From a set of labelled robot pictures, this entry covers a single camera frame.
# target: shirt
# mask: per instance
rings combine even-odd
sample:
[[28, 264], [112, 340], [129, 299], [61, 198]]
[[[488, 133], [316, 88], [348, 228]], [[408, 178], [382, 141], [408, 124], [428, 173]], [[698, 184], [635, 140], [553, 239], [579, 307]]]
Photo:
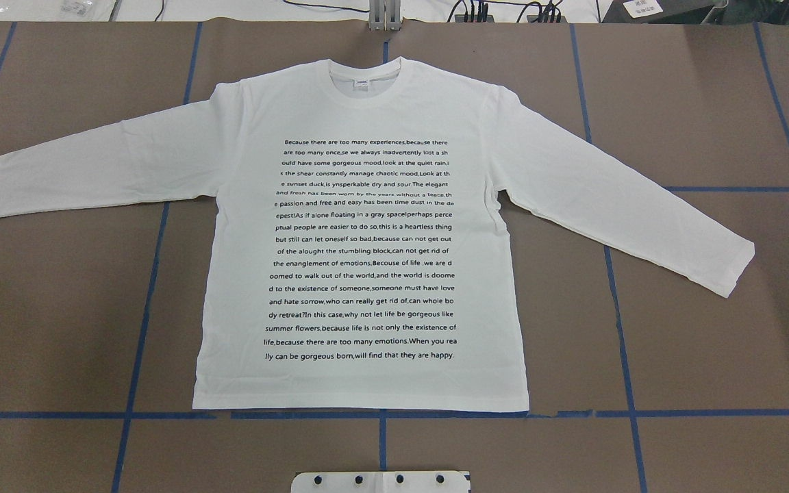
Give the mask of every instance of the shirt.
[[501, 190], [721, 296], [754, 255], [507, 88], [403, 58], [0, 157], [0, 216], [216, 197], [197, 409], [528, 409]]

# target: shirt sleeve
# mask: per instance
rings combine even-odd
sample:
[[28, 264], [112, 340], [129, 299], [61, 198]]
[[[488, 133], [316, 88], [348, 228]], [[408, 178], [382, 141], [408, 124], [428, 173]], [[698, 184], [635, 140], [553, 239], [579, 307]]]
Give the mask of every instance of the shirt sleeve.
[[239, 84], [209, 100], [0, 156], [0, 218], [215, 196], [243, 125]]
[[727, 297], [754, 243], [569, 131], [506, 88], [489, 97], [497, 190], [513, 203]]

